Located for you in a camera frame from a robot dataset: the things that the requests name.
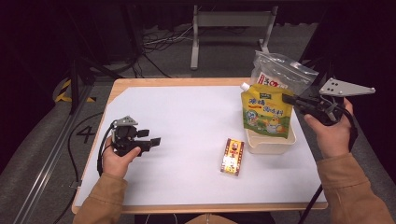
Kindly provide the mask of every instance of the brown sleeve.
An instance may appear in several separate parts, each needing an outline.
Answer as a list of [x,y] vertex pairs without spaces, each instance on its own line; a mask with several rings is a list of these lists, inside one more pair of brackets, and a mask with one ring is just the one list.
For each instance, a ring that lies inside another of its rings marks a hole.
[[332,223],[394,223],[352,154],[319,161],[318,173]]
[[117,223],[127,185],[124,179],[103,173],[73,223]]

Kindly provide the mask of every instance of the red and yellow box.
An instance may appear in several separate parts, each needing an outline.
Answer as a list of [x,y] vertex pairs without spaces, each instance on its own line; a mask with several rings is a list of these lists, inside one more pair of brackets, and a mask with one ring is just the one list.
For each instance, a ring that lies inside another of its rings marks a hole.
[[230,175],[239,175],[242,154],[244,152],[244,142],[229,138],[225,146],[224,158],[221,164],[221,171]]

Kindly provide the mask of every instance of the green and yellow food package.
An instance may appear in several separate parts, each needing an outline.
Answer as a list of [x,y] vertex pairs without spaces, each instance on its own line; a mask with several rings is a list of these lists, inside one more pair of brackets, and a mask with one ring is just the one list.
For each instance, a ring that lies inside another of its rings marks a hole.
[[292,91],[273,86],[241,85],[244,128],[255,133],[288,138],[292,105],[282,101],[282,94]]

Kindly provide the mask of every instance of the clear plastic bag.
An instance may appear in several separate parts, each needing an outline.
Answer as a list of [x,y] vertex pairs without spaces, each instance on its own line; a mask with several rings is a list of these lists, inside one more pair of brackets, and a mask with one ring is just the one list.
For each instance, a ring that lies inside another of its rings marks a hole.
[[256,51],[254,66],[249,84],[284,88],[296,95],[303,93],[318,75],[318,72],[276,53]]

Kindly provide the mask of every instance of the white cap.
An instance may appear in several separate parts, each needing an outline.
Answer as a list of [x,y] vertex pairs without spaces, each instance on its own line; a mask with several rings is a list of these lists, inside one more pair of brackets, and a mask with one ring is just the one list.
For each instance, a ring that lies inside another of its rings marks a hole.
[[247,91],[249,88],[250,88],[250,85],[247,84],[246,82],[244,82],[244,83],[241,84],[241,89],[242,89],[243,91]]

